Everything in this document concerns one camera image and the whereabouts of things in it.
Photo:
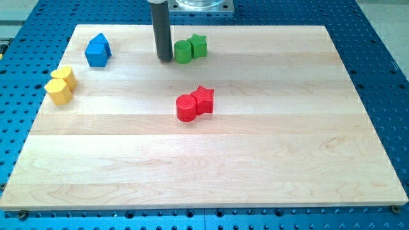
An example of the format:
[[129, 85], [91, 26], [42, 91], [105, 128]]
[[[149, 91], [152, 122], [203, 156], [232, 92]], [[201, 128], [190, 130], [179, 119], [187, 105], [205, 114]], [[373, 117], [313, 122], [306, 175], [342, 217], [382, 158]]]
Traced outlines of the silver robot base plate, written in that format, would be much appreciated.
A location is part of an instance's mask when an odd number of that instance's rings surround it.
[[168, 0], [171, 15], [232, 15], [233, 0]]

